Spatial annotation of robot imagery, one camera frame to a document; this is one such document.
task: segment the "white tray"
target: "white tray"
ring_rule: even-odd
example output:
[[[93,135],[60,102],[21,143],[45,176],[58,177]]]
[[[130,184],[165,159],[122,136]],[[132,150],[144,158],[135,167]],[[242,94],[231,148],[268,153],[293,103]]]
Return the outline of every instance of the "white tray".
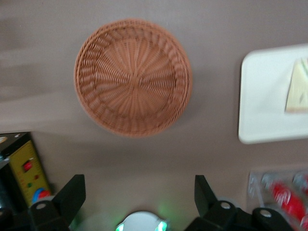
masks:
[[[285,113],[294,62],[308,44],[249,53],[242,64],[239,139],[260,143],[308,137],[308,113]]]

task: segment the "screw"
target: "screw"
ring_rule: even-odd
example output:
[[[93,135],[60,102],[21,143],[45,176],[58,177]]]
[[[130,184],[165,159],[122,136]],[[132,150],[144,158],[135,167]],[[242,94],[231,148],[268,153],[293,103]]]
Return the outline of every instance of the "screw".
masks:
[[[231,208],[231,205],[228,204],[227,202],[221,202],[220,206],[223,207],[224,209],[230,209]]]
[[[42,209],[42,208],[45,208],[46,207],[46,204],[44,203],[40,203],[37,205],[37,209]]]
[[[265,210],[265,209],[262,209],[262,210],[260,211],[260,214],[261,214],[262,216],[266,217],[266,218],[270,218],[270,217],[271,217],[271,213],[270,213],[269,211]]]

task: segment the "black device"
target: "black device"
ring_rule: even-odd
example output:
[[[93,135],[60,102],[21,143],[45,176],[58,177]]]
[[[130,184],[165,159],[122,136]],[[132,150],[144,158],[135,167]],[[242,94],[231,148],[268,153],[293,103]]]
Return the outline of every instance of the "black device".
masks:
[[[0,231],[69,231],[69,224],[86,199],[84,175],[75,175],[51,200],[13,215],[0,208]]]
[[[83,175],[75,175],[52,201],[40,201],[12,215],[0,209],[1,231],[69,231],[68,225],[86,198]],[[194,199],[200,217],[185,231],[294,231],[280,213],[256,208],[252,214],[219,201],[204,176],[195,177]]]
[[[248,214],[228,201],[219,201],[204,176],[195,177],[194,200],[200,217],[185,231],[294,231],[273,209],[255,208]]]

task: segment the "red button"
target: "red button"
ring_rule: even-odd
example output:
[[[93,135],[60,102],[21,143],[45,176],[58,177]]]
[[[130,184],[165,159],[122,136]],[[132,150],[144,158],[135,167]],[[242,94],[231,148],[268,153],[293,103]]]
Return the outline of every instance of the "red button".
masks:
[[[25,172],[29,171],[32,168],[32,163],[30,161],[26,162],[24,164],[24,170]]]
[[[38,196],[39,196],[38,197],[39,199],[44,198],[46,196],[50,196],[50,192],[48,190],[44,190],[44,191],[41,191]]]

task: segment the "woven round basket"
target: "woven round basket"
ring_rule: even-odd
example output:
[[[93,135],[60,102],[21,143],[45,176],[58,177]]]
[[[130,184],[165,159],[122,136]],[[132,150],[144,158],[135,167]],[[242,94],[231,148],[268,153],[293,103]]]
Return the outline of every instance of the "woven round basket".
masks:
[[[83,44],[75,88],[88,115],[124,136],[169,127],[192,91],[192,71],[180,43],[153,23],[126,19],[102,26]]]

